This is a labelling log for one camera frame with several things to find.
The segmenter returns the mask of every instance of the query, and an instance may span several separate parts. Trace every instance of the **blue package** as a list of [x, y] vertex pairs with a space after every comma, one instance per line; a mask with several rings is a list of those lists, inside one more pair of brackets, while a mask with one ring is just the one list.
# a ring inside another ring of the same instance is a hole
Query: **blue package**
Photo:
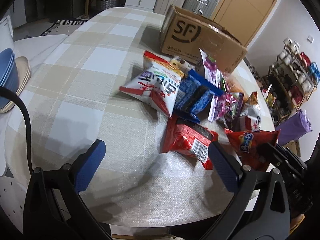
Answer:
[[174, 106], [175, 113], [183, 119], [200, 123], [196, 114], [206, 108], [213, 96], [221, 96], [222, 94], [221, 89], [192, 69], [180, 83]]

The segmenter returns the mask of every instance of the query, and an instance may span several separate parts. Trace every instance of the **black cable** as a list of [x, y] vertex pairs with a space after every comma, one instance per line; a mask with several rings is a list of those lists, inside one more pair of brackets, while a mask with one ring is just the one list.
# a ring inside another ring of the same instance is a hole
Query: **black cable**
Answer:
[[31, 163], [31, 123], [28, 110], [24, 105], [23, 101], [11, 90], [4, 87], [0, 87], [0, 97], [6, 98], [14, 102], [17, 107], [20, 109], [24, 122], [26, 124], [26, 144], [27, 144], [27, 161], [30, 175], [32, 175], [32, 163]]

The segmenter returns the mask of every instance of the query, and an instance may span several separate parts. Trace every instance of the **screw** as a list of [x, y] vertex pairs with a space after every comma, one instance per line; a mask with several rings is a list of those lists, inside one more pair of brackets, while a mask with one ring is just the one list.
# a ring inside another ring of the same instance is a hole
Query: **screw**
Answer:
[[39, 173], [41, 171], [41, 168], [40, 167], [36, 167], [34, 168], [33, 172], [34, 173]]
[[278, 168], [274, 168], [274, 169], [272, 169], [272, 171], [275, 174], [280, 174], [280, 170]]
[[69, 163], [63, 164], [63, 166], [62, 166], [62, 169], [65, 171], [69, 170], [70, 168], [71, 168], [71, 164], [69, 164]]
[[242, 165], [242, 169], [243, 169], [244, 171], [251, 171], [251, 167], [250, 167], [250, 165], [248, 165], [248, 164]]

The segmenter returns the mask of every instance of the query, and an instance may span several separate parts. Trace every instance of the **purple plastic bag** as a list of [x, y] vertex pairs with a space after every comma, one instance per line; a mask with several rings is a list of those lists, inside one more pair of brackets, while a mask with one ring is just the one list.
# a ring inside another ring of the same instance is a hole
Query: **purple plastic bag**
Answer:
[[278, 142], [280, 146], [311, 132], [311, 123], [305, 110], [299, 110], [295, 115], [276, 127], [280, 131]]

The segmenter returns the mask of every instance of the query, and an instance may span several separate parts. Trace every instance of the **cardboard box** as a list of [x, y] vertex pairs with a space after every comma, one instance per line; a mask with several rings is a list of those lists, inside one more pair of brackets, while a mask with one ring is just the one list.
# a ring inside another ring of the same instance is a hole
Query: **cardboard box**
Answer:
[[163, 53], [179, 55], [196, 63], [199, 48], [217, 61], [218, 68], [231, 73], [247, 54], [235, 37], [215, 22], [171, 5], [164, 19], [160, 46]]

